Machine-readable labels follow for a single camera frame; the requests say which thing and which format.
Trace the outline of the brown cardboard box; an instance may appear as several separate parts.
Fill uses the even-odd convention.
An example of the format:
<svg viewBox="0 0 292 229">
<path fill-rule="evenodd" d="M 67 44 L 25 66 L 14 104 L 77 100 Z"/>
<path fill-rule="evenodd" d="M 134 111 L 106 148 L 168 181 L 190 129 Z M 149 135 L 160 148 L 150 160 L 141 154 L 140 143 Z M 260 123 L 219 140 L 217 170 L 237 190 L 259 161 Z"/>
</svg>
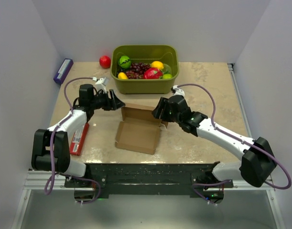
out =
<svg viewBox="0 0 292 229">
<path fill-rule="evenodd" d="M 161 127 L 168 126 L 168 122 L 153 117 L 153 110 L 151 106 L 130 103 L 122 107 L 115 147 L 153 155 L 160 140 Z"/>
</svg>

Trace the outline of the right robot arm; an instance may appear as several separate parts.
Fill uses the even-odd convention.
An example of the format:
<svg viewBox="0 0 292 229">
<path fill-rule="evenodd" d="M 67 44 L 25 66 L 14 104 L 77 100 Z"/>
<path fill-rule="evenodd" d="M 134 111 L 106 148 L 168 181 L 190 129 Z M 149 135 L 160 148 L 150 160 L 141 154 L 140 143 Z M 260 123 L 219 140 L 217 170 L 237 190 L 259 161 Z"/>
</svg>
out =
<svg viewBox="0 0 292 229">
<path fill-rule="evenodd" d="M 269 142 L 262 137 L 241 136 L 214 122 L 205 114 L 192 111 L 185 98 L 174 95 L 160 98 L 152 111 L 156 119 L 174 122 L 186 133 L 209 140 L 232 153 L 238 162 L 217 163 L 201 181 L 217 187 L 224 180 L 243 179 L 254 187 L 261 187 L 276 168 Z"/>
</svg>

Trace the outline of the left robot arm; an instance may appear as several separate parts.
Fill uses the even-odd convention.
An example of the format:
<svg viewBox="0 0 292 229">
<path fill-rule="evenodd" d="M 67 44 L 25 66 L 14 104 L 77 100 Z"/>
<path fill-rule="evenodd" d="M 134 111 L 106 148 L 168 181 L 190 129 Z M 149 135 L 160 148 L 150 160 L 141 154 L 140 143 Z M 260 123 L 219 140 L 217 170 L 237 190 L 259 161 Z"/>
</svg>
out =
<svg viewBox="0 0 292 229">
<path fill-rule="evenodd" d="M 94 110 L 115 111 L 125 106 L 110 89 L 104 86 L 95 89 L 92 84 L 79 88 L 78 104 L 66 117 L 47 129 L 38 129 L 34 134 L 31 166 L 34 170 L 63 173 L 75 177 L 81 187 L 92 182 L 86 172 L 86 164 L 71 159 L 70 141 L 76 130 L 89 122 Z"/>
</svg>

